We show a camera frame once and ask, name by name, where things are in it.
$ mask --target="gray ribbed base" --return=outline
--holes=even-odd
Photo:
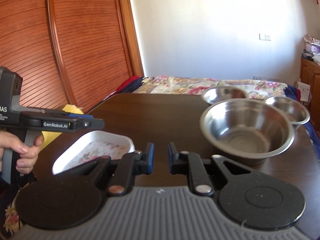
[[[134,187],[109,198],[101,211],[80,226],[47,231],[24,226],[13,240],[298,240],[309,239],[297,228],[256,231],[226,218],[211,198],[188,187]]]

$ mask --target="fingernail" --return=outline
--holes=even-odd
[[[18,161],[17,161],[17,166],[20,167],[20,168],[23,168],[25,165],[24,165],[24,162],[23,162],[23,161],[18,160]]]
[[[22,144],[20,147],[20,150],[22,153],[27,153],[28,152],[29,147],[25,144]]]

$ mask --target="mounting screw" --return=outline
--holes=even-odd
[[[124,187],[120,185],[113,185],[108,188],[108,191],[112,194],[121,194],[124,192]]]
[[[209,185],[199,185],[199,186],[196,186],[196,191],[198,193],[202,193],[202,194],[205,194],[205,193],[210,193],[212,190],[212,188],[209,186]]]

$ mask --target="black handle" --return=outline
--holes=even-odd
[[[21,128],[8,127],[7,132],[16,135],[28,147],[34,144],[35,139],[41,135],[41,131],[31,131]],[[12,149],[5,149],[2,157],[2,173],[1,178],[11,185],[19,185],[20,172],[16,169],[17,160],[20,159],[20,154]]]

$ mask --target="dark wooden table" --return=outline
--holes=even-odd
[[[136,149],[155,144],[154,170],[140,175],[136,185],[186,185],[182,175],[170,175],[166,147],[173,141],[178,151],[197,152],[210,158],[214,147],[204,138],[199,118],[208,107],[199,96],[119,94],[91,111],[105,120],[104,131],[130,137]],[[54,161],[85,132],[60,135],[39,155],[34,168],[38,179],[51,176]],[[313,239],[320,237],[320,168],[304,127],[296,131],[292,146],[284,153],[254,166],[255,169],[297,186],[306,198],[298,227]]]

